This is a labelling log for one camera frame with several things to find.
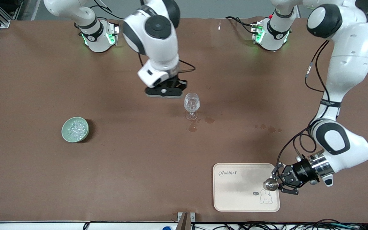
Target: water spill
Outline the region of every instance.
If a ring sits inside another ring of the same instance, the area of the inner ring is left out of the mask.
[[[269,126],[268,131],[269,131],[270,133],[275,133],[275,132],[276,132],[276,128],[274,128],[274,127],[272,127],[272,126]]]
[[[197,127],[196,127],[196,121],[191,121],[191,125],[188,128],[188,131],[194,133],[195,131],[197,131]]]
[[[214,119],[212,119],[212,118],[205,118],[205,119],[204,119],[204,121],[205,121],[205,122],[207,122],[208,124],[211,124],[211,123],[213,123],[215,120],[214,120]]]

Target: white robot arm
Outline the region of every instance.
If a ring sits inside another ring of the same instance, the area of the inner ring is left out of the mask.
[[[260,27],[255,26],[259,34],[254,39],[263,48],[277,50],[286,42],[295,19],[293,7],[298,4],[316,7],[308,18],[307,29],[312,35],[334,43],[327,90],[308,129],[323,151],[308,159],[298,157],[298,163],[285,166],[282,174],[274,173],[274,179],[281,179],[282,192],[297,194],[296,188],[306,182],[316,184],[319,177],[332,186],[333,173],[368,160],[367,141],[336,122],[343,97],[368,73],[368,17],[355,6],[355,0],[272,0],[272,3],[276,7],[272,19],[264,19]],[[271,180],[265,185],[274,183]]]
[[[148,86],[147,96],[180,98],[187,87],[178,79],[179,56],[175,28],[180,9],[174,0],[148,0],[124,19],[123,35],[127,44],[149,60],[138,71]]]
[[[107,51],[116,43],[119,28],[100,20],[95,12],[83,6],[88,0],[44,0],[46,9],[57,17],[72,19],[82,31],[85,44],[93,52]]]

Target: wine glass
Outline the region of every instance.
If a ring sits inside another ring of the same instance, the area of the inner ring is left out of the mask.
[[[185,117],[190,121],[197,119],[200,108],[200,98],[196,93],[188,93],[184,98]]]

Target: rabbit cartoon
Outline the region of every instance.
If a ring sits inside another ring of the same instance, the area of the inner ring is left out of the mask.
[[[260,200],[261,204],[272,204],[272,196],[271,193],[265,189],[261,190],[261,200]]]

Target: brown paper surface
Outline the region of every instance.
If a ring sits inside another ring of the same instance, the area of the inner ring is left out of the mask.
[[[145,96],[123,38],[98,54],[73,22],[12,21],[0,32],[0,220],[170,221],[194,211],[197,221],[368,222],[368,161],[337,173],[330,188],[280,194],[275,213],[213,207],[216,163],[274,164],[317,112],[321,93],[305,87],[304,75],[323,39],[305,19],[292,29],[272,52],[234,21],[182,19],[180,58],[197,70],[180,78],[201,100],[190,122],[183,99]],[[332,49],[319,60],[324,79]],[[315,71],[308,83],[321,88]],[[91,128],[80,144],[60,134],[74,116]],[[338,121],[368,140],[368,75],[344,98]],[[295,162],[291,147],[281,160]]]

